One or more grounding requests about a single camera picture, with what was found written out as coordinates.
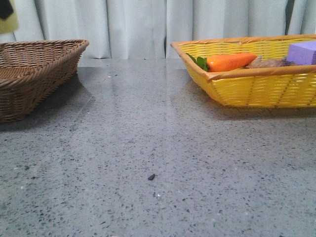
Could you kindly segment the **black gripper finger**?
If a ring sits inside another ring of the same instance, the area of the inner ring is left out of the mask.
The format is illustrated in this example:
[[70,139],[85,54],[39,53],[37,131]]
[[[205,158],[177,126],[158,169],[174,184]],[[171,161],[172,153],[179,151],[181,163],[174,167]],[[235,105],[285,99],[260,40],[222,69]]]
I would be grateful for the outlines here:
[[0,18],[7,19],[14,13],[10,0],[0,0]]

